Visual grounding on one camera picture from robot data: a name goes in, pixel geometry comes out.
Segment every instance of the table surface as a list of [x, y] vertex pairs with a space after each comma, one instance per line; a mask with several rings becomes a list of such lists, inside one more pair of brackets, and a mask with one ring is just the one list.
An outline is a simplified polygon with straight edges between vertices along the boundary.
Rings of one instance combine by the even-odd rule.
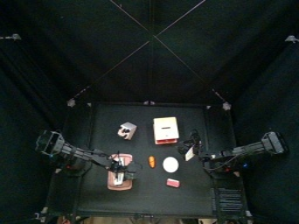
[[[63, 135], [79, 148], [88, 146], [107, 154], [117, 152], [133, 156], [143, 170], [127, 191], [108, 190], [108, 172], [92, 165], [83, 177], [69, 178], [53, 174], [48, 206], [60, 213], [77, 215], [143, 215], [208, 217], [212, 216], [211, 177], [202, 169], [199, 159], [188, 162], [176, 150], [175, 144], [155, 144], [154, 119], [175, 116], [179, 128], [179, 142], [188, 139], [192, 129], [200, 133], [204, 150], [220, 151], [235, 146], [230, 112], [220, 106], [139, 106], [92, 103], [71, 109]], [[136, 125], [131, 140], [117, 136], [120, 124]], [[148, 165], [155, 156], [156, 166]], [[174, 157], [179, 169], [170, 173], [163, 161]], [[167, 179], [180, 181], [180, 187], [166, 185]]]

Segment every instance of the black backdrop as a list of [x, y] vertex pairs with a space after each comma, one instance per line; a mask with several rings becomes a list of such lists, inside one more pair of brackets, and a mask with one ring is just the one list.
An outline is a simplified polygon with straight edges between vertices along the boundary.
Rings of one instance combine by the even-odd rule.
[[247, 196], [255, 214], [299, 220], [299, 49], [284, 42], [299, 31], [296, 1], [4, 0], [0, 12], [0, 36], [23, 38], [0, 39], [1, 219], [43, 208], [49, 169], [35, 139], [61, 129], [65, 101], [89, 87], [77, 101], [222, 103], [215, 89], [239, 144], [283, 132], [290, 153], [254, 161]]

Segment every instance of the white object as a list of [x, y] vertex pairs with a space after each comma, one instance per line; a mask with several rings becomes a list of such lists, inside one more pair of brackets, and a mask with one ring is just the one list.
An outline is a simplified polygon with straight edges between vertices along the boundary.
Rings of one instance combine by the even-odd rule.
[[247, 217], [252, 217], [252, 214], [248, 210], [246, 211], [246, 214], [247, 214]]
[[288, 36], [287, 38], [286, 38], [286, 40], [284, 41], [290, 41], [290, 42], [294, 42], [295, 43], [295, 41], [298, 41], [299, 42], [299, 39], [294, 36], [294, 35], [291, 35], [291, 36]]
[[75, 101], [73, 99], [69, 99], [69, 100], [67, 101], [67, 103], [68, 103], [68, 106], [69, 106], [69, 107], [73, 107], [73, 106], [76, 105], [76, 101]]
[[234, 174], [239, 178], [239, 171], [234, 171]]
[[20, 37], [20, 35], [16, 33], [16, 34], [13, 34], [12, 37], [0, 37], [0, 39], [13, 39], [13, 41], [16, 41], [17, 39], [21, 40], [21, 37]]
[[167, 172], [176, 172], [176, 170], [179, 168], [179, 162], [175, 157], [168, 157], [163, 161], [163, 168]]
[[167, 181], [166, 181], [166, 184], [168, 186], [172, 186], [172, 187], [179, 187], [180, 186], [180, 181], [176, 180], [176, 179], [168, 178]]
[[[124, 165], [125, 164], [124, 159], [120, 158], [119, 160], [120, 160], [120, 164]], [[124, 181], [124, 173], [123, 172], [115, 173], [115, 186], [121, 186], [123, 181]]]
[[179, 130], [175, 117], [154, 119], [154, 140], [156, 144], [174, 144], [178, 142]]
[[184, 155], [186, 161], [190, 161], [194, 158], [194, 156], [195, 156], [195, 154], [192, 153], [192, 147], [190, 148], [190, 150], [187, 151], [187, 153]]
[[222, 106], [224, 110], [231, 110], [231, 105], [227, 102], [224, 102]]
[[131, 122], [125, 122], [120, 125], [117, 135], [123, 137], [125, 140], [131, 140], [135, 132], [136, 132], [136, 126]]
[[57, 168], [57, 169], [55, 170], [55, 173], [60, 173], [60, 171], [61, 171], [61, 169]]

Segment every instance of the pink object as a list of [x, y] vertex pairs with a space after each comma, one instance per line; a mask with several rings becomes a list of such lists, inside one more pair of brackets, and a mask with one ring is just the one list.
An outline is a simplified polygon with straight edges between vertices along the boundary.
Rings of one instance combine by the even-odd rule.
[[[119, 154], [119, 157], [124, 159], [125, 165], [128, 165], [131, 161], [133, 160], [133, 157], [129, 154]], [[109, 190], [124, 191], [132, 188], [132, 179], [128, 179], [127, 181], [124, 181], [121, 185], [115, 185], [115, 178], [116, 178], [116, 174], [112, 171], [109, 171], [107, 173], [107, 188]]]
[[167, 183], [166, 183], [168, 186], [172, 186], [172, 187], [179, 187], [180, 186], [180, 181], [179, 180], [175, 180], [175, 179], [171, 179], [168, 178], [167, 179]]
[[155, 144], [175, 144], [179, 138], [176, 117], [162, 117], [154, 119]]

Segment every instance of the white plate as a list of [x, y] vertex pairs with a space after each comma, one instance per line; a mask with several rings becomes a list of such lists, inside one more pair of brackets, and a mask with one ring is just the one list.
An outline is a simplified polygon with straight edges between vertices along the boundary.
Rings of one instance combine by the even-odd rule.
[[163, 168], [167, 172], [176, 172], [176, 170], [179, 168], [179, 162], [178, 162], [176, 158], [168, 157], [163, 161]]

